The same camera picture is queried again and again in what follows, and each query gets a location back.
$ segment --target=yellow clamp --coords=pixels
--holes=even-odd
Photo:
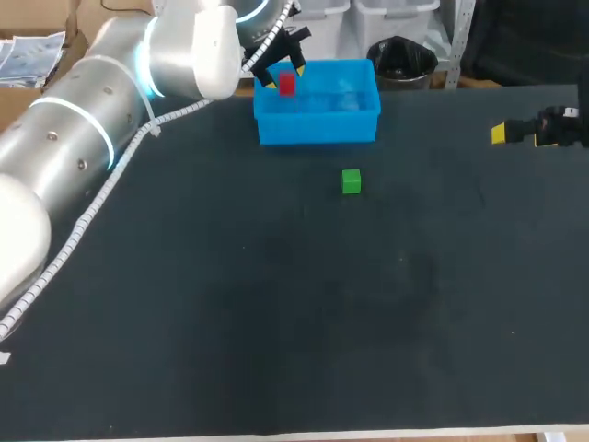
[[[506,143],[505,122],[491,129],[491,142],[494,145],[504,145]]]

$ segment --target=paper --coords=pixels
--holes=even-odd
[[[2,41],[0,87],[35,87],[52,72],[62,56],[65,32],[48,37],[19,37]]]
[[[0,68],[5,63],[8,55],[12,51],[14,42],[12,40],[0,40]]]

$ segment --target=cardboard box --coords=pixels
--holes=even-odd
[[[77,9],[78,28],[84,32],[90,44],[94,42],[102,25],[113,17],[154,13],[151,0],[104,0],[104,5],[116,10],[105,9],[100,0],[82,0]]]
[[[77,3],[78,0],[0,2],[0,39],[11,39],[15,35],[45,36],[66,31],[65,53],[43,89],[0,87],[0,133],[86,53],[87,39],[77,29]]]

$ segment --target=white cable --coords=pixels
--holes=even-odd
[[[156,123],[156,115],[154,114],[154,109],[151,107],[151,103],[149,102],[149,98],[145,94],[144,89],[141,87],[141,85],[139,84],[139,81],[137,81],[137,78],[135,78],[135,76],[133,75],[131,70],[129,70],[129,68],[127,66],[125,66],[123,63],[121,63],[119,60],[115,60],[114,58],[108,57],[106,55],[90,55],[88,57],[84,57],[83,59],[79,60],[74,65],[74,67],[77,64],[87,63],[92,60],[98,60],[100,62],[114,64],[119,69],[121,69],[131,79],[131,81],[133,81],[133,84],[135,85],[137,92],[139,92],[139,96],[141,97],[141,100],[144,102],[145,108],[147,109],[147,115],[149,116],[149,122],[152,123],[151,124],[151,134],[153,136],[159,136],[162,131],[159,128],[159,125]]]
[[[288,18],[290,13],[291,7],[295,0],[287,0],[282,14],[276,21],[276,24],[271,29],[270,33],[264,39],[264,42],[258,48],[258,50],[251,56],[251,58],[244,64],[241,68],[242,73],[248,72],[252,66],[258,62],[260,57],[268,50],[268,47],[276,38],[276,34],[278,31],[283,27],[284,21]],[[107,198],[109,197],[110,193],[114,189],[114,186],[117,185],[119,179],[121,178],[122,173],[127,168],[127,165],[133,158],[137,148],[143,141],[146,134],[152,129],[152,124],[164,124],[166,122],[171,122],[176,120],[180,117],[188,115],[189,113],[193,113],[202,109],[206,105],[211,103],[209,99],[204,99],[197,103],[191,104],[186,108],[178,109],[170,113],[166,113],[160,117],[155,118],[152,122],[147,122],[144,124],[135,134],[135,137],[129,143],[127,150],[122,155],[121,160],[114,168],[112,173],[110,174],[109,178],[103,184],[100,192],[90,206],[86,209],[86,211],[80,216],[77,221],[75,222],[74,229],[70,234],[70,237],[65,242],[62,249],[59,251],[57,256],[53,259],[52,263],[49,264],[47,269],[41,274],[39,279],[33,283],[33,285],[29,288],[27,293],[25,293],[20,300],[15,304],[14,307],[8,311],[5,317],[0,321],[0,342],[2,342],[7,335],[10,333],[10,330],[15,326],[15,324],[22,318],[25,311],[30,307],[30,305],[39,297],[45,287],[49,284],[49,282],[53,279],[53,277],[61,270],[64,266],[65,262],[72,256],[75,248],[80,243],[80,240],[86,233],[88,226],[97,215],[98,211],[102,207],[102,205],[106,202]]]

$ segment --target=black bag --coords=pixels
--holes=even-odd
[[[435,53],[415,41],[399,36],[374,44],[366,58],[372,60],[378,76],[391,80],[427,76],[438,65]]]

